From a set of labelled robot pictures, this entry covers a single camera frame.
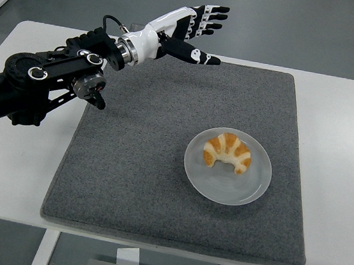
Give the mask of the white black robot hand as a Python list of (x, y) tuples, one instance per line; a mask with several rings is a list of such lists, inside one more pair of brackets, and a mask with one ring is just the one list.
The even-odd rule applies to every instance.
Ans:
[(170, 55), (183, 62), (202, 65), (219, 65), (218, 57), (209, 55), (187, 41), (212, 35), (222, 28), (229, 8), (216, 5), (182, 7), (147, 23), (143, 30), (129, 34), (137, 63)]

